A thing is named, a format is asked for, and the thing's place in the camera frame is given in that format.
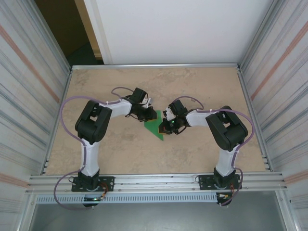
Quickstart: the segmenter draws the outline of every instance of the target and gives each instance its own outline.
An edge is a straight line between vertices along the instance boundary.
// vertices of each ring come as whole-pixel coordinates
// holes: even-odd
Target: enclosure
[[[100,230],[101,222],[109,230],[307,228],[308,2],[224,3],[85,0],[105,65],[72,67],[34,2],[0,3],[1,230]],[[206,109],[228,105],[252,119],[256,133],[236,158],[242,189],[228,207],[216,204],[225,190],[204,191],[196,181],[218,162],[209,128],[162,141],[125,116],[110,120],[99,149],[113,192],[91,211],[56,204],[58,179],[82,165],[80,143],[59,123],[61,103],[79,95],[117,100],[110,91],[118,86],[145,90],[159,113],[189,95]],[[64,107],[73,133],[86,103]],[[72,192],[69,177],[56,189],[62,204],[82,207],[98,194]]]

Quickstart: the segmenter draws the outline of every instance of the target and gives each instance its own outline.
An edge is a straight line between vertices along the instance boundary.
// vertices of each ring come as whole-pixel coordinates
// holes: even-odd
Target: orange stripe
[[[4,38],[4,40],[10,45],[10,47],[15,51],[15,53],[19,56],[19,58],[24,62],[24,64],[28,67],[28,69],[39,80],[39,82],[43,85],[43,87],[48,91],[48,93],[53,97],[53,99],[56,100],[56,102],[58,103],[60,101],[58,96],[52,91],[52,89],[48,86],[43,77],[39,74],[39,72],[27,59],[25,54],[18,48],[16,43],[12,40],[12,38],[9,36],[9,34],[4,30],[4,28],[1,25],[0,25],[0,34]]]
[[[11,177],[9,175],[5,175],[3,173],[0,173],[0,182],[7,183],[7,184],[13,184],[13,185],[24,187],[24,188],[28,187],[28,182],[24,180],[20,180],[15,177]]]
[[[294,175],[291,175],[289,177],[286,177],[284,179],[285,183],[288,184],[294,184],[296,182],[299,182],[301,180],[308,180],[308,170],[296,173]]]
[[[285,60],[285,58],[291,53],[291,51],[294,49],[294,47],[300,42],[300,40],[303,38],[303,36],[307,33],[308,31],[308,21],[305,23],[303,28],[298,32],[298,34],[295,36],[293,41],[290,43],[288,48],[285,50],[283,55],[280,57],[280,59],[277,61],[277,63],[272,67],[270,72],[266,75],[264,80],[262,80],[261,84],[259,87],[256,89],[256,91],[252,94],[251,99],[254,100],[256,95],[259,93],[259,91],[264,87],[264,85],[267,83],[267,81],[272,77],[272,75],[276,72],[278,67],[281,65],[281,63]]]

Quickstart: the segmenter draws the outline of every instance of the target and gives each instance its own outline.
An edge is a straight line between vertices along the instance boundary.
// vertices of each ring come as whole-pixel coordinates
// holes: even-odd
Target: striped side wall
[[[249,63],[244,81],[269,150],[308,230],[308,1],[284,1]]]
[[[12,230],[39,174],[69,66],[34,1],[0,1],[0,230]]]

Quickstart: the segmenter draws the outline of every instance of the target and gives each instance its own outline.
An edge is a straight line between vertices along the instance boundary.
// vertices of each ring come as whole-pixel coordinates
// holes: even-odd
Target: ventilated metal strip
[[[62,204],[88,204],[85,197],[95,198],[100,195],[58,195],[57,199]],[[128,193],[128,194],[107,194],[103,201],[99,203],[170,203],[170,202],[217,202],[216,193],[214,192],[197,192],[197,193]],[[39,195],[37,204],[55,204],[53,195]]]

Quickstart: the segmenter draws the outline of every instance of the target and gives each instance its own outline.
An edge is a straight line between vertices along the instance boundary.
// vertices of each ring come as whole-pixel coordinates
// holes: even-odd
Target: wooden table surface
[[[206,109],[224,105],[249,115],[235,68],[148,68],[75,70],[67,98],[90,96],[102,101],[116,100],[110,91],[124,86],[139,87],[153,98],[155,110],[163,111],[175,98],[189,95]],[[118,90],[125,96],[129,92]],[[181,100],[187,109],[197,106]],[[87,100],[73,100],[64,108],[64,122],[70,131]],[[251,132],[250,124],[240,118]],[[143,123],[118,116],[112,118],[100,146],[101,174],[168,174],[212,172],[218,161],[219,147],[209,128],[187,128],[180,135],[165,135],[159,140]],[[77,170],[81,146],[59,124],[46,174],[63,175]],[[236,166],[243,171],[265,171],[256,137],[239,152]]]

